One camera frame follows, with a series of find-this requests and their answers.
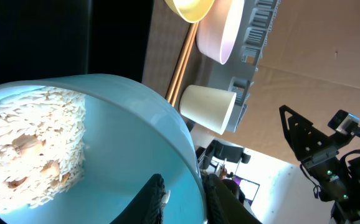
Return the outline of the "wooden chopstick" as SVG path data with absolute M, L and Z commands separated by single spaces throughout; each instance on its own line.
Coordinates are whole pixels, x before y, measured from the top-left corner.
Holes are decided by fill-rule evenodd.
M 176 100 L 177 100 L 177 97 L 178 97 L 178 94 L 179 94 L 179 89 L 181 87 L 181 84 L 182 84 L 182 80 L 184 78 L 184 74 L 185 74 L 185 71 L 186 71 L 186 67 L 187 67 L 187 63 L 189 61 L 189 57 L 190 57 L 190 54 L 191 54 L 191 51 L 192 51 L 192 47 L 193 47 L 193 44 L 194 44 L 194 41 L 195 41 L 195 38 L 196 38 L 196 33 L 197 33 L 197 29 L 198 29 L 198 25 L 197 25 L 197 28 L 195 29 L 194 33 L 193 33 L 193 36 L 192 36 L 192 43 L 191 45 L 189 46 L 189 51 L 188 53 L 186 54 L 186 58 L 184 60 L 184 63 L 183 63 L 183 66 L 182 66 L 182 69 L 181 69 L 181 74 L 179 76 L 179 80 L 177 82 L 177 85 L 176 85 L 176 88 L 175 88 L 175 91 L 174 91 L 174 94 L 173 94 L 173 105 L 172 106 L 175 106 L 176 104 Z
M 177 82 L 179 80 L 179 76 L 181 74 L 181 69 L 182 69 L 184 60 L 186 58 L 186 54 L 188 53 L 189 46 L 192 43 L 192 36 L 193 36 L 193 33 L 194 33 L 195 29 L 197 28 L 197 25 L 198 25 L 198 23 L 190 24 L 190 26 L 189 26 L 189 30 L 187 32 L 185 41 L 183 43 L 181 52 L 179 54 L 178 62 L 177 62 L 176 67 L 174 69 L 173 77 L 171 79 L 171 83 L 169 85 L 169 88 L 168 88 L 168 91 L 167 91 L 167 94 L 166 94 L 166 100 L 172 105 L 173 105 L 173 94 L 174 94 Z

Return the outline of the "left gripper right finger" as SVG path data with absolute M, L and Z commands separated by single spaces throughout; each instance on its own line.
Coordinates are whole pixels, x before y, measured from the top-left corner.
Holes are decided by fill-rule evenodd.
M 203 177 L 209 224 L 261 224 L 244 206 L 245 195 L 231 179 L 220 179 L 215 174 Z

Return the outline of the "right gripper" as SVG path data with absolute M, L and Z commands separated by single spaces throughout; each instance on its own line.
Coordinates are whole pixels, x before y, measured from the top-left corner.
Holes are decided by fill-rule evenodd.
M 284 137 L 304 176 L 315 187 L 348 187 L 351 178 L 345 163 L 337 158 L 352 136 L 327 136 L 313 123 L 286 105 L 279 108 Z

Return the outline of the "light blue bowl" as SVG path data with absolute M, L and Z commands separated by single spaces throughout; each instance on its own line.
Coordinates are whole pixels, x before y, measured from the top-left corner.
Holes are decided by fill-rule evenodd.
M 10 82 L 0 100 L 54 86 L 85 94 L 85 177 L 37 208 L 1 214 L 6 223 L 110 223 L 154 174 L 167 190 L 165 223 L 204 223 L 206 200 L 190 132 L 152 89 L 116 75 Z

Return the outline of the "yellow plate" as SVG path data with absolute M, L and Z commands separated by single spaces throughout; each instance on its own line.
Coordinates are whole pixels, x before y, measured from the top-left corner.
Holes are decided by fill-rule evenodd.
M 214 0 L 164 0 L 168 7 L 188 23 L 197 23 L 211 9 Z

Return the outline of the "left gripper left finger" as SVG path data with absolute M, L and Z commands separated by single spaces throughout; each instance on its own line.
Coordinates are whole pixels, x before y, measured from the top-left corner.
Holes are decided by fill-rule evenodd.
M 161 174 L 154 174 L 128 206 L 110 224 L 162 224 L 166 194 Z

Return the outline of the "leftover rice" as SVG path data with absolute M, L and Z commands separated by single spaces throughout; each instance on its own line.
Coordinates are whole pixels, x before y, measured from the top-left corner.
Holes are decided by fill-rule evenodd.
M 85 95 L 43 87 L 0 100 L 0 213 L 36 208 L 83 179 Z

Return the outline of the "pink bowl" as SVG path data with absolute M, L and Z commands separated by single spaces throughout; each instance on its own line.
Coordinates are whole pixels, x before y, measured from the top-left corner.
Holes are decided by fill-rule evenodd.
M 205 56 L 225 64 L 239 31 L 244 0 L 216 0 L 199 23 L 197 47 Z

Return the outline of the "white cup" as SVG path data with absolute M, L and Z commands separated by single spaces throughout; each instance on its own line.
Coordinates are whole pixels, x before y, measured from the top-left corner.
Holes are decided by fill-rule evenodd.
M 236 93 L 205 86 L 189 85 L 179 102 L 180 114 L 186 118 L 223 134 L 232 110 Z

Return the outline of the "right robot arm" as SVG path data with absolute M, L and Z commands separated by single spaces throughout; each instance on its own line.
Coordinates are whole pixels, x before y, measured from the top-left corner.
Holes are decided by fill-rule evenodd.
M 360 149 L 338 157 L 339 150 L 360 138 L 358 116 L 339 110 L 329 121 L 327 136 L 286 105 L 279 108 L 284 137 L 300 162 L 303 175 L 313 183 L 313 194 L 332 202 L 330 223 L 360 223 Z

